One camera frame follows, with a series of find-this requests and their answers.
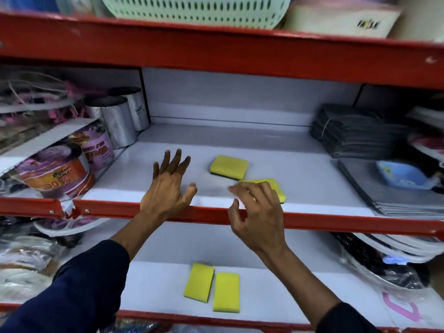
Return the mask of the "person's right hand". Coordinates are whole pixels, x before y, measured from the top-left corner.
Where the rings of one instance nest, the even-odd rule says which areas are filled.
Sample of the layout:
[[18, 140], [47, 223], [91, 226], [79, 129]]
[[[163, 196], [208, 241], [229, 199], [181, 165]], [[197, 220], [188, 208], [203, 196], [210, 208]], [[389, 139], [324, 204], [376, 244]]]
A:
[[228, 190], [239, 201], [241, 230], [235, 233], [264, 264], [287, 248], [283, 210], [269, 183], [241, 182]]

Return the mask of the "person's left hand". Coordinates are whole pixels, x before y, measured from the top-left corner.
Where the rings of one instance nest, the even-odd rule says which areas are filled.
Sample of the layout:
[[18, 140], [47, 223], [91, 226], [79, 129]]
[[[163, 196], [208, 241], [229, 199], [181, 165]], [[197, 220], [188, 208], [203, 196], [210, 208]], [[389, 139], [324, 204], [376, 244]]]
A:
[[182, 165], [182, 177], [170, 174], [169, 150], [164, 153], [163, 161], [160, 165], [160, 174], [157, 179], [151, 182], [150, 188], [143, 196], [140, 203], [140, 212], [147, 217], [147, 220], [160, 226], [164, 221], [177, 215], [186, 207], [181, 206], [181, 184], [182, 178], [191, 162], [191, 157], [187, 156]]

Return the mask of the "person's right forearm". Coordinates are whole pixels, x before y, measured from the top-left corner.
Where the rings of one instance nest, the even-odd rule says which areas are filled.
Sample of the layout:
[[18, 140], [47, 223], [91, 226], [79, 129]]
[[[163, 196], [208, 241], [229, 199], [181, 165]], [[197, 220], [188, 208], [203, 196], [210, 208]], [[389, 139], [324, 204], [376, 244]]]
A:
[[287, 246], [259, 249], [257, 255], [289, 291], [315, 333], [382, 333], [342, 302]]

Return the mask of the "person's left forearm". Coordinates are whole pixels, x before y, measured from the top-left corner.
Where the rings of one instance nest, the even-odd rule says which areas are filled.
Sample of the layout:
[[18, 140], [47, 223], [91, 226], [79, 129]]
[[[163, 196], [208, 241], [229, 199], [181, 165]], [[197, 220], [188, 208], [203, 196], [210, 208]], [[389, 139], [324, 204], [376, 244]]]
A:
[[10, 315], [0, 333], [96, 333], [108, 327], [131, 261], [166, 219], [140, 212], [110, 239], [70, 259], [47, 289]]

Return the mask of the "yellow scrub sponge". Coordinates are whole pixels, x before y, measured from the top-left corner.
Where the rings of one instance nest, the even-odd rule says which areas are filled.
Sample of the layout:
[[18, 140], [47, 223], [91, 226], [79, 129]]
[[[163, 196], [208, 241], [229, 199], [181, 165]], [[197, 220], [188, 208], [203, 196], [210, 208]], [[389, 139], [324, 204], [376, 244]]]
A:
[[217, 272], [213, 300], [213, 311], [222, 313], [240, 312], [240, 275]]
[[286, 202], [286, 195], [283, 193], [282, 189], [280, 188], [280, 185], [278, 184], [278, 182], [275, 179], [272, 178], [266, 178], [266, 179], [250, 179], [250, 180], [242, 180], [239, 182], [249, 182], [249, 183], [262, 183], [262, 182], [267, 182], [269, 183], [270, 187], [272, 190], [275, 190], [279, 201], [281, 204]]
[[207, 303], [213, 276], [214, 267], [195, 262], [192, 266], [183, 296], [195, 301]]
[[243, 181], [249, 161], [235, 157], [218, 155], [210, 165], [210, 173], [221, 177]]

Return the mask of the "silver foil roll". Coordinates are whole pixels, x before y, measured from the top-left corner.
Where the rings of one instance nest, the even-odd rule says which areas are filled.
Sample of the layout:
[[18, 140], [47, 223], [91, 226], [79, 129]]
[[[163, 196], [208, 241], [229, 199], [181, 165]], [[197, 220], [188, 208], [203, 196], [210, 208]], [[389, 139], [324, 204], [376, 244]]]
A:
[[137, 132], [146, 130], [150, 123], [142, 90], [134, 86], [121, 86], [108, 89], [111, 96], [124, 96], [129, 104], [131, 117]]
[[124, 96], [105, 96], [103, 124], [114, 150], [133, 145], [137, 140], [136, 129], [131, 117], [128, 100]]
[[84, 99], [84, 106], [86, 109], [86, 113], [88, 117], [90, 118], [96, 118], [103, 124], [105, 123], [104, 116], [103, 116], [103, 99], [104, 96], [93, 96], [93, 97], [86, 97]]

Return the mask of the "purple and orange packet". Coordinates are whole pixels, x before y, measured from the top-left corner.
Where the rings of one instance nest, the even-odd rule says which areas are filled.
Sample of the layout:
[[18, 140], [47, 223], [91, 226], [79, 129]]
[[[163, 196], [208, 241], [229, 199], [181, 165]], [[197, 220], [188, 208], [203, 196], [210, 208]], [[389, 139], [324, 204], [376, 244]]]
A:
[[83, 195], [96, 182], [81, 147], [71, 142], [37, 152], [12, 172], [15, 179], [37, 190], [42, 197], [60, 201]]
[[81, 147], [93, 172], [104, 169], [114, 162], [111, 140], [100, 121], [95, 121], [70, 134], [68, 139]]

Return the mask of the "red metal shelf rack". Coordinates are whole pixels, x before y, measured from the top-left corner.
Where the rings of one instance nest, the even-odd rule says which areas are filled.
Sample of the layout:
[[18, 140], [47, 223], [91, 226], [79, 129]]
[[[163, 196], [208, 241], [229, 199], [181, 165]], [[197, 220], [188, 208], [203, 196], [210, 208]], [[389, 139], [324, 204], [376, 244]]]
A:
[[333, 167], [320, 143], [302, 130], [311, 114], [278, 111], [333, 100], [394, 112], [421, 91], [444, 92], [444, 44], [346, 38], [274, 30], [168, 25], [111, 18], [0, 11], [0, 64], [86, 68], [82, 84], [134, 83], [114, 68], [136, 69], [147, 95], [152, 143], [136, 142], [105, 172], [76, 212], [126, 219], [141, 195], [142, 161], [170, 135], [191, 156], [194, 204], [170, 228], [184, 235], [227, 232], [228, 192], [210, 178], [210, 151], [239, 152], [252, 173], [273, 173], [287, 195], [285, 222], [301, 231], [356, 231], [444, 239], [444, 223], [381, 218]]

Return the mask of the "white cardboard display tray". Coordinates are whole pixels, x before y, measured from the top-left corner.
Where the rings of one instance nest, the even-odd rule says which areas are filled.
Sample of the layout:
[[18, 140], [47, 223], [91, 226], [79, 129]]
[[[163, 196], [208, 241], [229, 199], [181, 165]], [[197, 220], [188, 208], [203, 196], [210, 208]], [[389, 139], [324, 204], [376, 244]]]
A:
[[[24, 162], [29, 157], [33, 156], [37, 152], [49, 147], [63, 142], [71, 142], [68, 136], [87, 125], [99, 121], [96, 118], [75, 118], [68, 120], [62, 124], [50, 128], [48, 131], [41, 133], [40, 135], [33, 136], [32, 138], [25, 137], [25, 141], [21, 142], [20, 139], [16, 138], [15, 142], [18, 145], [8, 145], [7, 151], [0, 151], [0, 195], [6, 194], [6, 196], [12, 196], [13, 193], [10, 192], [11, 185], [8, 179], [13, 181], [19, 180], [13, 177], [12, 170], [18, 166], [20, 163]], [[114, 150], [114, 162], [123, 152], [123, 149]], [[97, 172], [93, 172], [96, 181], [103, 175], [103, 173], [114, 163], [112, 162], [106, 168], [101, 169]], [[42, 195], [35, 189], [29, 188], [25, 185], [27, 189], [34, 190], [37, 197], [42, 197]]]

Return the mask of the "stack of grey flat sheets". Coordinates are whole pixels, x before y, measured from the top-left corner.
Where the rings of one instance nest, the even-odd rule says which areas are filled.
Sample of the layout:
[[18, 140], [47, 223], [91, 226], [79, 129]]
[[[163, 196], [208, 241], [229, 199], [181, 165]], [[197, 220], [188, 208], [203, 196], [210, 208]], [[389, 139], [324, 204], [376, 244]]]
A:
[[337, 166], [374, 213], [392, 218], [444, 220], [444, 194], [433, 189], [388, 186], [374, 160], [342, 157]]

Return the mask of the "stack of grey cloths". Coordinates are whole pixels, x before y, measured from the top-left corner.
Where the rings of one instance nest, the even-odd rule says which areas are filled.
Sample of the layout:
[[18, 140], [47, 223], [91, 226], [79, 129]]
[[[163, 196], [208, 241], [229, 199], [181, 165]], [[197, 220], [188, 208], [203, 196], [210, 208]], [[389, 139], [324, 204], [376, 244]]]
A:
[[372, 109], [323, 104], [310, 126], [310, 135], [333, 158], [384, 160], [405, 141], [410, 130]]

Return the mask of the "stack of wrapped plates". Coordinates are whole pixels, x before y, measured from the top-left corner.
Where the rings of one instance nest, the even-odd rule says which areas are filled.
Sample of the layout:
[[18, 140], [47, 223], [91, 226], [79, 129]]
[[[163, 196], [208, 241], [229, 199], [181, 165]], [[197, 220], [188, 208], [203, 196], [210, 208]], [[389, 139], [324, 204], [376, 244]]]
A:
[[330, 232], [341, 246], [341, 261], [374, 285], [419, 296], [430, 288], [427, 263], [444, 253], [435, 237]]

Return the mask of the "pile of clear bagged goods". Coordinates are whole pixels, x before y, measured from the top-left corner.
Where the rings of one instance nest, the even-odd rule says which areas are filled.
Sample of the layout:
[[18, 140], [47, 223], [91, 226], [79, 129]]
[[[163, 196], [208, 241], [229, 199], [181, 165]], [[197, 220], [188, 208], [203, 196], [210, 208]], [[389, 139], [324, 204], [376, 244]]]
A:
[[0, 223], [0, 303], [20, 304], [47, 289], [83, 234], [50, 237], [32, 222]]

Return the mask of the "light blue plastic dish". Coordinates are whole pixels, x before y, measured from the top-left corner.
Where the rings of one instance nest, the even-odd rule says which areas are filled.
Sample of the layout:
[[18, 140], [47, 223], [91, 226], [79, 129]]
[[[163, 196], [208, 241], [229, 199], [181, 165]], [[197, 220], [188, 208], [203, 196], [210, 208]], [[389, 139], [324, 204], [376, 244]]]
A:
[[401, 162], [376, 161], [384, 182], [391, 187], [409, 190], [431, 190], [440, 182], [438, 176], [428, 178], [419, 168]]

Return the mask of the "white cardboard box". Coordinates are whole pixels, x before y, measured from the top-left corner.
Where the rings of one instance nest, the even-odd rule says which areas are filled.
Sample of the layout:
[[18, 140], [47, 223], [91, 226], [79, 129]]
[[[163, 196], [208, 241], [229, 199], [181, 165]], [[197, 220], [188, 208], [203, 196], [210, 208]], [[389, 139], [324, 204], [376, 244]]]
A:
[[386, 38], [401, 8], [369, 0], [299, 0], [289, 6], [282, 28], [333, 36]]

